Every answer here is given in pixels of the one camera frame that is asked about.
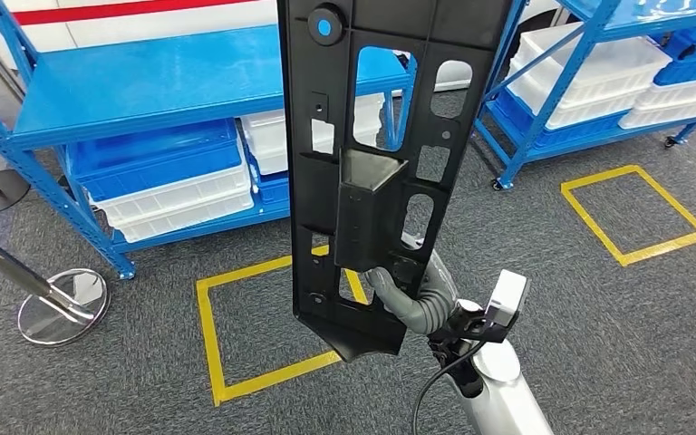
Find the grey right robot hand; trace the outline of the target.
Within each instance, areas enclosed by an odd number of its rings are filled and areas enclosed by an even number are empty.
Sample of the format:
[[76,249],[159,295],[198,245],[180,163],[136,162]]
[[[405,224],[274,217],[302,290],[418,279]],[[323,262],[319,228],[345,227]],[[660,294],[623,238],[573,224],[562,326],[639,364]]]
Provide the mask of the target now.
[[459,294],[448,268],[432,250],[417,298],[413,299],[394,284],[391,273],[378,266],[365,273],[374,295],[384,308],[416,334],[436,332],[454,313]]

